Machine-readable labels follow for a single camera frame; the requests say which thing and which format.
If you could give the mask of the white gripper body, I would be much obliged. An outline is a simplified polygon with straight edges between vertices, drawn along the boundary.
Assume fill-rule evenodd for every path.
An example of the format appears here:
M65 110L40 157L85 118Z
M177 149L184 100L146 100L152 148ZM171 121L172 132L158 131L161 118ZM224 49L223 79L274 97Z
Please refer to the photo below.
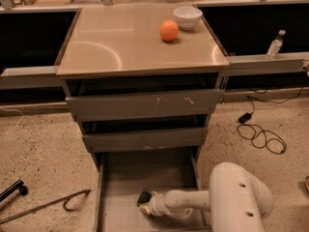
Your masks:
M168 209L165 205L164 194L153 191L148 206L150 213L155 217L162 217L167 215Z

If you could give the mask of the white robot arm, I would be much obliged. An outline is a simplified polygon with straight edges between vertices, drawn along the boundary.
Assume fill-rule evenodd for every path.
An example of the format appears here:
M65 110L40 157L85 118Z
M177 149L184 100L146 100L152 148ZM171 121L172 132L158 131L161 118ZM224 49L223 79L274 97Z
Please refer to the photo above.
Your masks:
M263 219L272 213L274 201L261 180L235 163L222 162L212 170L207 190L143 191L137 206L153 217L189 218L195 210L208 211L212 232L266 232Z

